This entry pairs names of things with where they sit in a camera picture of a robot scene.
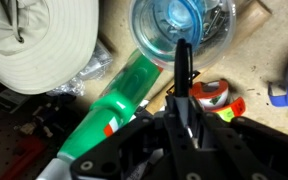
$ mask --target clear plastic container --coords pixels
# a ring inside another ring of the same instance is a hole
[[[232,0],[133,0],[129,22],[138,48],[153,63],[173,70],[177,40],[184,38],[199,70],[229,46],[235,5]]]

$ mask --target pegboard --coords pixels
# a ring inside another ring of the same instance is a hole
[[[16,127],[29,119],[30,114],[27,112],[17,112],[14,115],[10,115],[0,111],[0,177],[12,165],[12,159],[14,158],[13,150],[16,144],[23,138],[15,130]],[[28,167],[20,179],[35,179],[56,155],[58,148],[53,145],[52,141],[44,140],[43,142],[47,145],[46,151],[31,167]]]

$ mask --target hat brim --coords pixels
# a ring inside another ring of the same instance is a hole
[[[47,0],[50,24],[32,48],[0,54],[0,82],[23,94],[40,94],[73,78],[90,60],[98,32],[98,0]]]

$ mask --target white hat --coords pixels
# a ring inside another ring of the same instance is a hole
[[[0,82],[38,94],[69,81],[92,56],[98,9],[98,0],[0,0]]]

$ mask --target green plastic bottle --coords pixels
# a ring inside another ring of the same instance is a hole
[[[139,50],[129,60],[65,141],[59,159],[71,163],[129,122],[161,72]]]

